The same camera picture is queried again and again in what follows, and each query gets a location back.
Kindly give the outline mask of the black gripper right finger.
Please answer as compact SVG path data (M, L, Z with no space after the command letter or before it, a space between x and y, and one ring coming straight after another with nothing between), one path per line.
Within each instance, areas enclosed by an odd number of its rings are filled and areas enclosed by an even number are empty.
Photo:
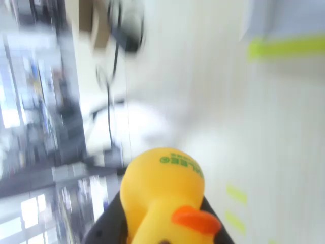
M221 223L221 230L215 235L214 237L214 243L215 244L234 244L234 241L228 234L224 224L221 222L220 218L217 216L213 208L211 207L210 203L206 199L206 197L203 198L203 202L201 205L200 210L204 210L209 212L210 214L214 215Z

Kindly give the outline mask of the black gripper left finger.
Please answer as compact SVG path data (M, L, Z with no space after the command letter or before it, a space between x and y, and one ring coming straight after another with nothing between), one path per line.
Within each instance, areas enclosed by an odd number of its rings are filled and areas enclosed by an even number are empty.
M85 235L85 243L127 243L127 236L126 216L121 204L120 192L118 192Z

